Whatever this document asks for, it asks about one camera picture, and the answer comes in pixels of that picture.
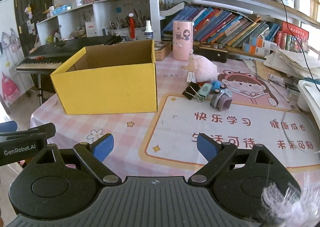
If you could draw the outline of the mint green stapler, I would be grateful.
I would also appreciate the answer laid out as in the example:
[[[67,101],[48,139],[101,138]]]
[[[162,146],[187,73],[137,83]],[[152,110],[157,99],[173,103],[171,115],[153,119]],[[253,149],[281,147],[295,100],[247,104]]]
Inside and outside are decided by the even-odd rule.
[[[197,93],[201,99],[205,100],[207,96],[210,94],[211,89],[212,85],[210,83],[204,83],[204,85],[200,87]]]

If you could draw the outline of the black binder clip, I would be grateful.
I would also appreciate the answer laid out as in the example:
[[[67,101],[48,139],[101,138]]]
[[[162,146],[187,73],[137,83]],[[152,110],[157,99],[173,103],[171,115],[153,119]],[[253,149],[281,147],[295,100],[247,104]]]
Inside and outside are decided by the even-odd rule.
[[[203,101],[204,98],[198,93],[200,88],[201,87],[197,83],[190,82],[189,85],[182,92],[182,95],[189,100],[195,98],[198,101]]]

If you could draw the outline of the blue toy car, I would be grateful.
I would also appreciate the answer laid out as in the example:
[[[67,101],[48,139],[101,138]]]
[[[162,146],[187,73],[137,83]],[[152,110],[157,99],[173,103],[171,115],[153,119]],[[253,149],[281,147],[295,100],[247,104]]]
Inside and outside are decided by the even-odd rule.
[[[226,87],[221,81],[211,81],[210,93],[213,94],[216,90],[224,90]]]

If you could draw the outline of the pink plush toy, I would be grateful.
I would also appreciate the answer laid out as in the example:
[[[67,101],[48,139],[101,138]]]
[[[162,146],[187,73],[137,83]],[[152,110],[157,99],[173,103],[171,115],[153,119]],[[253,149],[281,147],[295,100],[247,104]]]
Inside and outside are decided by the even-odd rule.
[[[189,54],[187,66],[182,69],[192,72],[197,83],[217,81],[219,75],[217,66],[202,55]]]

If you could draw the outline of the pink cartoon desk mat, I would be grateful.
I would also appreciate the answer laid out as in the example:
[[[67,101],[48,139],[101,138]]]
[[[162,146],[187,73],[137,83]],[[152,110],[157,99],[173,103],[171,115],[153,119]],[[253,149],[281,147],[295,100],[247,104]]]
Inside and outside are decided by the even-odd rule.
[[[202,166],[206,160],[197,137],[204,133],[244,149],[263,144],[293,172],[319,169],[317,130],[279,90],[273,97],[266,89],[252,98],[234,94],[230,108],[221,111],[209,101],[183,96],[184,70],[158,70],[157,86],[158,111],[139,149],[143,161],[183,169]]]

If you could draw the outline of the black electronic keyboard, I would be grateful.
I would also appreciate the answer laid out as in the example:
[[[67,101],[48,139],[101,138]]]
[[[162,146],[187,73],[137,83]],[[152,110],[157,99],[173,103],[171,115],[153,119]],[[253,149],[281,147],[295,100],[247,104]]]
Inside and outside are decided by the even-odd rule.
[[[114,45],[121,41],[120,36],[106,35],[46,44],[24,58],[16,67],[16,71],[30,74],[51,74],[84,47]]]

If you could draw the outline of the yellow cardboard box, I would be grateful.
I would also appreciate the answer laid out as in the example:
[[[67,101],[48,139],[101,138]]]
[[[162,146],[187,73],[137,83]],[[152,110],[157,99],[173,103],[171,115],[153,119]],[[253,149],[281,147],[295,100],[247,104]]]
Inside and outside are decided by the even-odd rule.
[[[153,40],[82,48],[51,75],[68,115],[158,110]]]

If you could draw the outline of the dark brown wooden holder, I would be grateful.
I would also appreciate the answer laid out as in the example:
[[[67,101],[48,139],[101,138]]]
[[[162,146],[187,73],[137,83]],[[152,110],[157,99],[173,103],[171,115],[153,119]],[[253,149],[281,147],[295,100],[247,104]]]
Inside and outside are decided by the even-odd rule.
[[[226,63],[228,51],[221,44],[201,43],[198,46],[198,55],[204,56],[210,61]]]

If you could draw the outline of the white plastic device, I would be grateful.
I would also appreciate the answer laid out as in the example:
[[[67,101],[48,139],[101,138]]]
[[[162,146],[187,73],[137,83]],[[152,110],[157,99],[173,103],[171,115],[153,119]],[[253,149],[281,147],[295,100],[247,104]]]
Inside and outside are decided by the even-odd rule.
[[[319,127],[319,85],[300,80],[298,82],[298,107],[306,112],[311,112]]]

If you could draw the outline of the orange white boxes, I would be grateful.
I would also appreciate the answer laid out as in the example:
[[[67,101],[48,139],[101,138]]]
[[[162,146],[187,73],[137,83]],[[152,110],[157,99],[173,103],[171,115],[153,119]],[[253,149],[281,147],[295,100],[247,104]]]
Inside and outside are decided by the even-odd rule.
[[[262,38],[257,38],[251,36],[249,38],[249,43],[242,44],[242,50],[245,53],[257,54],[262,56],[267,56],[271,52],[277,50],[277,44],[271,41],[263,40]]]

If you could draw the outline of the stack of papers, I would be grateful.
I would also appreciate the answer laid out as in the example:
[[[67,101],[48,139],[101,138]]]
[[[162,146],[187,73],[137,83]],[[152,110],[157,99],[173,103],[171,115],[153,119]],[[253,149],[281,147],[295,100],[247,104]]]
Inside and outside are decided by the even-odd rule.
[[[264,65],[298,79],[319,83],[319,60],[308,54],[277,49],[264,57]]]

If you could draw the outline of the wooden chess box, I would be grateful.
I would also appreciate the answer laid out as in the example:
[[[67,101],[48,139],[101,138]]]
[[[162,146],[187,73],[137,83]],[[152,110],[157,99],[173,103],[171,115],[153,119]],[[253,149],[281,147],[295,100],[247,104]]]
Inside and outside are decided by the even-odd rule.
[[[156,61],[162,61],[172,51],[172,43],[156,41],[154,45]]]

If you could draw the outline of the pink cylindrical container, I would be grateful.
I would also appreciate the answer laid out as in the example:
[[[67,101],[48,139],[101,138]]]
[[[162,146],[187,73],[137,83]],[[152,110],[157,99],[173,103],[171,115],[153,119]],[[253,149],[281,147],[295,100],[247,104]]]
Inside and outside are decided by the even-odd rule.
[[[172,38],[172,55],[177,61],[188,61],[193,50],[194,23],[191,21],[174,21]]]

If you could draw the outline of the row of leaning books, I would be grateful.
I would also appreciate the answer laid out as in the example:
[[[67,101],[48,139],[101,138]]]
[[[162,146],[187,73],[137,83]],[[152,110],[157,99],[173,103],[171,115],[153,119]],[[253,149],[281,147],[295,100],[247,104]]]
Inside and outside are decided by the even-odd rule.
[[[161,31],[164,40],[193,37],[196,42],[218,43],[241,48],[250,38],[274,42],[281,25],[262,18],[251,19],[239,12],[181,2],[172,8],[168,23]]]

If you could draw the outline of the red bottle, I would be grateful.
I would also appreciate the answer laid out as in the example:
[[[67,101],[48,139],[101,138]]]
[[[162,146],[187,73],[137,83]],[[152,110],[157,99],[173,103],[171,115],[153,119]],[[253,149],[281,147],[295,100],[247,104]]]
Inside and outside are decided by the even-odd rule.
[[[130,38],[132,40],[135,40],[136,39],[136,36],[135,36],[135,21],[134,21],[134,14],[133,13],[130,13],[129,14],[129,31],[130,31]]]

